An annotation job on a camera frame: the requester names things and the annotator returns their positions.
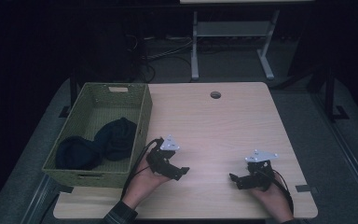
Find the green basket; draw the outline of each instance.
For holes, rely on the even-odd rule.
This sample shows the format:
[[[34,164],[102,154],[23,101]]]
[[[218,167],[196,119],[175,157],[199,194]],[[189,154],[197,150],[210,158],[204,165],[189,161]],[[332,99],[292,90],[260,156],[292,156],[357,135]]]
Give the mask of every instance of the green basket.
[[[145,147],[152,105],[147,84],[86,83],[42,171],[65,186],[122,188]],[[56,168],[57,148],[62,140],[77,135],[92,141],[105,124],[122,117],[137,124],[130,158],[122,161],[103,159],[101,165],[90,171]]]

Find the table surface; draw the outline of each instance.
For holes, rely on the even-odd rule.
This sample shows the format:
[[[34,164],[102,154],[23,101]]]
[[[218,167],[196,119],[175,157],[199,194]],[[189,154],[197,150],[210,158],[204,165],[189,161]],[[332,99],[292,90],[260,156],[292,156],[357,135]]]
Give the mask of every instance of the table surface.
[[[181,147],[171,164],[190,167],[179,181],[159,187],[136,209],[138,218],[267,218],[229,173],[248,175],[245,157],[255,149],[278,153],[272,168],[285,178],[295,217],[316,217],[318,210],[282,121],[264,83],[150,84],[153,108],[147,142],[169,134]],[[220,99],[211,97],[221,93]],[[75,187],[62,193],[56,218],[102,218],[118,202],[121,189]]]

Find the sleeve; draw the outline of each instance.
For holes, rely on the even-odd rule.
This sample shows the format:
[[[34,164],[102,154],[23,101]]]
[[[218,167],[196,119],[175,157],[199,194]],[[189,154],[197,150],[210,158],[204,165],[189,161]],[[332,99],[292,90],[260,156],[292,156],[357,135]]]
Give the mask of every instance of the sleeve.
[[[118,202],[103,218],[105,224],[127,224],[135,220],[138,213],[129,208],[122,201]]]

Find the black beanie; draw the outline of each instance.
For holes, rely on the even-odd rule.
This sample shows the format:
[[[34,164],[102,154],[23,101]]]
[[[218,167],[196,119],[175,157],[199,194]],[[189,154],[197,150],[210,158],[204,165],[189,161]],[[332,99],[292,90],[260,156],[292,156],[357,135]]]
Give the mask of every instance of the black beanie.
[[[136,124],[121,118],[104,125],[95,134],[94,144],[103,148],[103,155],[110,161],[119,161],[131,156]]]
[[[91,170],[102,161],[102,149],[80,136],[66,138],[57,149],[57,169]]]

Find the hand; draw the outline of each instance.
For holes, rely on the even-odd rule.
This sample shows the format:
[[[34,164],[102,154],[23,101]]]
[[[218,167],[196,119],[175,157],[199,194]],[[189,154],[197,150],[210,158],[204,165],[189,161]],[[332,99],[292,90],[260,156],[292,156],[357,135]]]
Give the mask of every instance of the hand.
[[[279,175],[275,174],[275,179],[279,183],[282,183]],[[295,219],[290,211],[289,203],[282,191],[274,183],[272,183],[266,191],[250,189],[250,192],[264,205],[269,214],[272,215],[278,223]]]
[[[164,175],[153,174],[146,161],[147,154],[148,153],[144,155],[139,163],[136,170],[136,173],[139,172],[139,174],[133,177],[122,200],[122,202],[131,209],[135,209],[136,206],[147,198],[158,186],[171,180]]]

